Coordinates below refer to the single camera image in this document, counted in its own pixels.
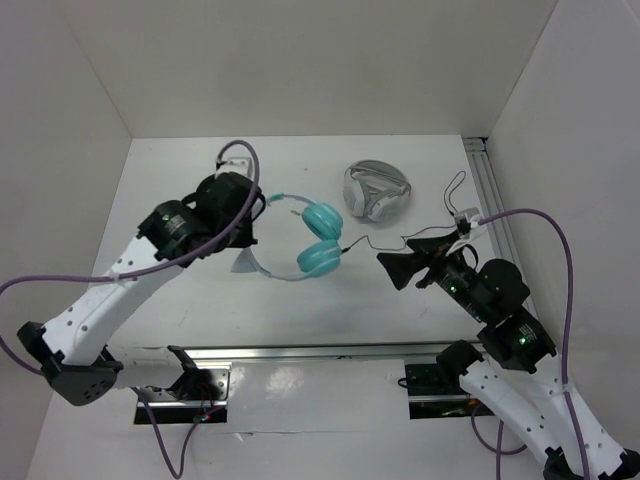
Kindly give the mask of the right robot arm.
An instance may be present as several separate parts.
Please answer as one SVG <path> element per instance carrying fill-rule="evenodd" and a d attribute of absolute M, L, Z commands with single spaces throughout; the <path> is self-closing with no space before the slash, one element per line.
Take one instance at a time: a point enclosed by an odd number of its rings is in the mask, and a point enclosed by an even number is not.
<path fill-rule="evenodd" d="M 639 455 L 602 427 L 575 387 L 561 377 L 560 352 L 523 306 L 530 294 L 518 268 L 491 259 L 480 270 L 453 248 L 457 233 L 413 239 L 407 253 L 377 256 L 394 287 L 440 287 L 474 320 L 482 351 L 457 341 L 436 358 L 436 379 L 448 392 L 463 389 L 516 434 L 546 479 L 632 479 Z"/>

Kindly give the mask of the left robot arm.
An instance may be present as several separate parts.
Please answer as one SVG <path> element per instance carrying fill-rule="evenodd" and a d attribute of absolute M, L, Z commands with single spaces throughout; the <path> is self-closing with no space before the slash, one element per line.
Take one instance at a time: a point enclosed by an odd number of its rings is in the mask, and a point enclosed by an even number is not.
<path fill-rule="evenodd" d="M 111 337 L 194 260 L 255 244 L 252 209 L 263 198 L 256 182 L 230 172 L 156 206 L 111 269 L 76 302 L 45 323 L 27 322 L 18 330 L 49 386 L 74 406 L 114 388 L 124 365 L 107 348 Z"/>

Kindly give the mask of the teal white cat-ear headphones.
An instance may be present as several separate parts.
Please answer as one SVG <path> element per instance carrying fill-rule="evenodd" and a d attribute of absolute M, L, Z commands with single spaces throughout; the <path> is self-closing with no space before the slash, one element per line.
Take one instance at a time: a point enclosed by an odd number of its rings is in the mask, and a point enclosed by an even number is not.
<path fill-rule="evenodd" d="M 340 266 L 344 222 L 334 207 L 287 193 L 269 196 L 266 206 L 267 220 L 258 228 L 266 235 L 266 244 L 241 250 L 231 266 L 232 273 L 300 282 L 327 275 Z"/>

